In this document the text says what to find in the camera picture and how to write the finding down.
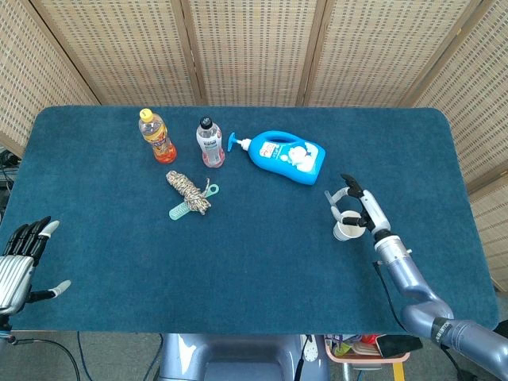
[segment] black bottle cap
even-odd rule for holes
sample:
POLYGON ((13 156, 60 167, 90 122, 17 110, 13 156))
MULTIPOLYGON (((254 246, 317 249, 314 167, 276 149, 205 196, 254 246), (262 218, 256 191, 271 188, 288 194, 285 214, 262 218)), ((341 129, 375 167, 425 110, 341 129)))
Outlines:
POLYGON ((202 117, 201 121, 199 121, 199 124, 201 127, 203 127, 203 129, 209 129, 212 127, 212 125, 214 125, 211 117, 202 117))

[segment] metal stand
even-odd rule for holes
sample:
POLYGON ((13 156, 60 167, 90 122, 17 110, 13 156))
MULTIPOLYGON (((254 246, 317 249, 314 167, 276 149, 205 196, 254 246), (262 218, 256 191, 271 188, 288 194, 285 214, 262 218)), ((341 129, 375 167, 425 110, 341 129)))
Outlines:
MULTIPOLYGON (((303 365, 301 381, 327 381, 328 358, 322 337, 316 336, 318 356, 303 365)), ((218 336, 169 333, 164 336, 159 381, 293 381, 302 353, 299 335, 218 336)))
POLYGON ((343 381, 351 381, 351 366, 348 363, 342 364, 342 379, 343 381))

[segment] water bottle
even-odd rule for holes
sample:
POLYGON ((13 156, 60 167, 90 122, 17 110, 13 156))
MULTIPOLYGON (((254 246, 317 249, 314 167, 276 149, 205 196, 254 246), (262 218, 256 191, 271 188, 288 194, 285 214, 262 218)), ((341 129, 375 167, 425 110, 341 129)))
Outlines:
POLYGON ((196 131, 199 147, 202 150, 203 162, 207 167, 219 168, 224 163, 222 149, 222 132, 211 117, 203 117, 196 131))
POLYGON ((150 109, 140 112, 140 131, 143 138, 150 143, 153 155, 159 163, 171 163, 176 159, 176 147, 172 144, 167 133, 167 127, 158 114, 150 109))

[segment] silver robotic hand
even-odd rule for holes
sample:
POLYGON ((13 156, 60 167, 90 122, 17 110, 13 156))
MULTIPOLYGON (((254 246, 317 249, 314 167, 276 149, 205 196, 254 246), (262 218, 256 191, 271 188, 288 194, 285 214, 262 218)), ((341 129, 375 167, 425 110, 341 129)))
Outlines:
POLYGON ((16 229, 0 257, 0 322, 8 325, 8 317, 16 314, 26 303, 56 298, 71 285, 66 280, 57 287, 31 292, 31 279, 39 264, 46 242, 59 225, 45 217, 31 225, 16 229))
POLYGON ((363 190, 353 177, 342 175, 342 178, 347 187, 332 198, 327 196, 333 215, 345 225, 367 227, 374 237, 375 251, 387 266, 398 292, 416 301, 402 309, 404 329, 438 345, 454 348, 493 375, 508 380, 508 339, 473 321, 455 319, 450 306, 432 291, 421 275, 411 259, 411 251, 391 232, 390 223, 372 193, 363 190), (335 203, 344 195, 360 200, 360 218, 341 217, 335 203))

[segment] yellow bottle cap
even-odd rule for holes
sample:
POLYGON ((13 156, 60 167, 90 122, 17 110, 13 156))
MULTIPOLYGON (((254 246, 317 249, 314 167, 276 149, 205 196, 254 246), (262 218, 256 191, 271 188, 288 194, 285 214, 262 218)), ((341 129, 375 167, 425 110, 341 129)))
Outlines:
POLYGON ((144 123, 150 123, 153 119, 153 112, 150 109, 140 111, 140 118, 144 123))

